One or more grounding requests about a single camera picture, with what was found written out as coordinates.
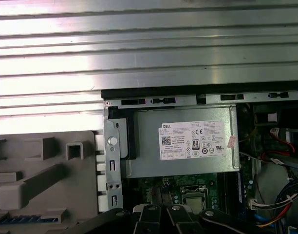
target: cable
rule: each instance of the cable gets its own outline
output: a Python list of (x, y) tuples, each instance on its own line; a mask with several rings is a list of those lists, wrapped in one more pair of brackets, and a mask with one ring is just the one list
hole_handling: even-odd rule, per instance
[(247, 154), (247, 153), (245, 153), (245, 152), (239, 152), (239, 154), (244, 155), (244, 156), (247, 156), (247, 157), (250, 157), (250, 158), (252, 158), (252, 159), (258, 159), (258, 158), (253, 157), (253, 156), (251, 156), (251, 155), (249, 155), (249, 154)]
[(267, 204), (258, 204), (256, 202), (252, 202), (252, 204), (254, 205), (254, 207), (261, 209), (261, 210), (275, 210), (275, 209), (285, 207), (286, 205), (292, 203), (296, 199), (298, 199), (298, 194), (294, 194), (289, 199), (286, 199), (286, 200), (276, 203), (276, 204), (267, 205)]
[(273, 223), (277, 222), (279, 219), (281, 219), (281, 218), (285, 215), (285, 213), (290, 209), (290, 207), (291, 207), (291, 204), (288, 204), (288, 205), (281, 211), (281, 213), (278, 214), (272, 221), (270, 221), (270, 222), (268, 222), (268, 223), (266, 223), (266, 224), (261, 224), (261, 225), (257, 225), (257, 226), (260, 227), (260, 228), (263, 228), (263, 227), (266, 227), (266, 226), (268, 226), (268, 225), (270, 225), (270, 224), (273, 224)]
[(245, 152), (239, 152), (239, 154), (244, 155), (244, 156), (247, 156), (247, 157), (250, 157), (252, 159), (256, 159), (256, 160), (261, 160), (263, 162), (267, 162), (267, 161), (262, 160), (261, 158), (257, 158), (257, 157), (251, 156), (250, 154), (245, 153)]
[(257, 127), (255, 127), (253, 129), (253, 131), (246, 138), (244, 138), (243, 140), (239, 140), (239, 143), (244, 142), (246, 140), (249, 140), (252, 136), (254, 136), (254, 134), (255, 134), (256, 131), (257, 131)]
[(293, 146), (290, 142), (287, 142), (287, 141), (285, 141), (285, 140), (282, 140), (282, 139), (276, 137), (276, 136), (275, 136), (274, 134), (272, 134), (272, 133), (269, 133), (269, 135), (270, 135), (273, 139), (275, 139), (275, 140), (277, 140), (277, 141), (279, 141), (279, 142), (281, 142), (281, 143), (284, 143), (284, 144), (287, 144), (288, 146), (290, 146), (291, 149), (292, 149), (292, 152), (295, 153), (295, 148), (294, 148), (294, 146)]

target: aluminum panel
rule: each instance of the aluminum panel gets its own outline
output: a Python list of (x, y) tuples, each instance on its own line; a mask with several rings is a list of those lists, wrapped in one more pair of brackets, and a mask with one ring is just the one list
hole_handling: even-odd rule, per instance
[(54, 131), (38, 116), (99, 112), (101, 89), (287, 80), (298, 0), (0, 0), (8, 133), (23, 114)]
[(208, 7), (269, 7), (298, 4), (298, 0), (12, 0), (0, 1), (0, 16), (75, 12), (133, 11)]

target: wire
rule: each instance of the wire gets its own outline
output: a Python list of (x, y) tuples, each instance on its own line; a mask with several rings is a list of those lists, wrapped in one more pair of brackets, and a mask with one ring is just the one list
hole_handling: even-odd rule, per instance
[(257, 131), (257, 127), (255, 127), (253, 129), (253, 131), (246, 138), (244, 138), (243, 140), (239, 140), (239, 143), (244, 142), (244, 141), (249, 140), (250, 138), (252, 138), (252, 136), (254, 136), (256, 131)]
[(259, 187), (258, 182), (257, 182), (257, 175), (254, 176), (254, 180), (255, 180), (255, 184), (256, 184), (257, 191), (258, 191), (258, 193), (260, 194), (261, 200), (262, 200), (262, 202), (263, 202), (264, 204), (266, 204), (264, 198), (263, 198), (262, 195), (261, 195), (260, 187)]
[(247, 157), (250, 157), (250, 158), (252, 158), (252, 159), (258, 159), (258, 158), (253, 157), (253, 156), (251, 156), (251, 155), (249, 155), (249, 154), (247, 154), (247, 153), (245, 153), (245, 152), (239, 152), (239, 154), (244, 155), (244, 156), (247, 156)]
[(273, 139), (275, 139), (275, 140), (277, 140), (277, 141), (279, 141), (279, 142), (281, 142), (281, 143), (284, 143), (284, 144), (287, 144), (288, 146), (290, 146), (291, 149), (292, 149), (292, 152), (295, 153), (295, 148), (294, 148), (294, 146), (293, 146), (290, 142), (287, 142), (287, 141), (285, 141), (285, 140), (282, 140), (282, 139), (276, 137), (276, 136), (275, 136), (274, 134), (272, 134), (272, 133), (269, 133), (269, 135), (270, 135)]
[(265, 209), (265, 210), (274, 210), (274, 209), (279, 209), (282, 207), (285, 207), (287, 204), (295, 201), (296, 199), (298, 199), (298, 194), (293, 194), (290, 198), (282, 201), (282, 202), (278, 202), (276, 204), (258, 204), (256, 202), (252, 202), (252, 204), (259, 209)]
[(270, 222), (268, 222), (268, 223), (266, 223), (266, 224), (261, 224), (261, 225), (257, 225), (257, 226), (260, 227), (260, 228), (263, 228), (263, 227), (269, 226), (270, 224), (273, 224), (273, 223), (277, 222), (279, 219), (281, 219), (281, 218), (285, 215), (285, 213), (289, 210), (290, 207), (291, 207), (291, 204), (288, 204), (288, 205), (281, 211), (281, 213), (278, 214), (278, 215), (274, 218), (274, 220), (272, 220), (272, 221), (270, 221)]
[(263, 162), (267, 162), (267, 161), (262, 160), (261, 158), (257, 158), (257, 157), (251, 156), (250, 154), (245, 153), (245, 152), (239, 152), (239, 154), (244, 155), (244, 156), (247, 156), (247, 157), (250, 157), (252, 159), (256, 159), (256, 160), (261, 160)]

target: power connector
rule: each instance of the power connector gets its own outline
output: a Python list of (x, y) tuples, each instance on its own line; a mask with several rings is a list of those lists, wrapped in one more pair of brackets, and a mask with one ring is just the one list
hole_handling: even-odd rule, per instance
[(256, 199), (249, 199), (248, 200), (248, 208), (252, 211), (255, 211), (255, 210), (257, 210), (257, 208), (253, 206), (253, 202), (257, 203), (257, 200)]

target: sticker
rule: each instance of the sticker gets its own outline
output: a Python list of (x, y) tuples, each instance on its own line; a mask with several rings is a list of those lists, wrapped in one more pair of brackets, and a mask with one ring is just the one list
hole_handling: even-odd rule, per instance
[(272, 128), (272, 129), (270, 129), (270, 133), (272, 135), (274, 135), (276, 138), (279, 138), (279, 131), (280, 131), (280, 128)]
[(224, 122), (163, 123), (159, 143), (161, 160), (226, 156)]
[(230, 136), (227, 147), (232, 149), (235, 146), (236, 139), (237, 139), (236, 136)]
[(270, 160), (273, 161), (275, 164), (284, 165), (284, 163), (281, 162), (281, 161), (280, 161), (279, 159), (277, 159), (277, 158), (271, 158)]

